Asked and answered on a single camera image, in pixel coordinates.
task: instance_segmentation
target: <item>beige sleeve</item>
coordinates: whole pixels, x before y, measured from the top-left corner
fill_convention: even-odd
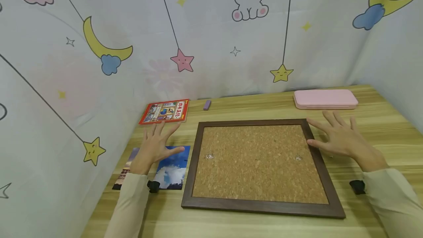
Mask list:
[[[126,174],[105,238],[137,238],[149,189],[147,176]]]
[[[366,193],[389,238],[422,238],[423,207],[396,169],[364,174]]]

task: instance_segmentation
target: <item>sleeve cuff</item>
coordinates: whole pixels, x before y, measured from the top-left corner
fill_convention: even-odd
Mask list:
[[[397,169],[387,168],[363,172],[367,196],[383,200],[404,200],[408,197],[418,200],[412,186]]]
[[[148,178],[145,174],[127,173],[123,181],[120,195],[139,196],[147,187]]]

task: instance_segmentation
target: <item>pink box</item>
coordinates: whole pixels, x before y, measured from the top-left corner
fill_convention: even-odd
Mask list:
[[[293,93],[299,109],[354,109],[358,101],[347,89],[298,90]]]

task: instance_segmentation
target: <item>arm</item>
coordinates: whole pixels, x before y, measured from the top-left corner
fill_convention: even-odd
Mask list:
[[[363,174],[370,204],[389,237],[423,237],[423,207],[407,179],[392,168]]]
[[[307,143],[332,154],[347,155],[358,163],[370,204],[390,238],[423,237],[423,207],[405,177],[389,168],[382,153],[362,137],[353,117],[348,125],[337,112],[332,115],[325,111],[323,115],[330,126],[312,119],[307,121],[324,131],[328,142]]]
[[[148,200],[147,176],[126,174],[105,238],[138,237]]]
[[[131,163],[131,172],[126,174],[120,189],[119,199],[106,230],[105,238],[138,237],[148,200],[147,174],[151,165],[172,154],[184,151],[184,147],[176,147],[171,150],[165,147],[167,139],[179,128],[180,123],[162,134],[164,124],[165,122],[158,126],[154,124],[148,132],[147,129],[144,129],[144,140],[140,151]]]

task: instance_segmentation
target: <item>brown frame border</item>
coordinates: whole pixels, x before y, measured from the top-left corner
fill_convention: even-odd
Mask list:
[[[240,120],[240,121],[213,121],[198,123],[197,135],[192,150],[191,163],[187,180],[185,182],[184,196],[181,207],[201,208],[213,210],[232,210],[242,212],[288,214],[301,216],[316,216],[326,218],[344,219],[345,212],[339,201],[335,187],[326,169],[325,162],[319,149],[309,146],[314,165],[316,166],[323,189],[329,204],[310,204],[293,202],[274,202],[261,200],[242,199],[219,199],[193,197],[195,175],[197,174],[198,159],[200,157],[201,142],[205,127],[229,127],[229,126],[265,126],[265,125],[301,125],[306,140],[314,139],[306,119],[264,119],[264,120]]]

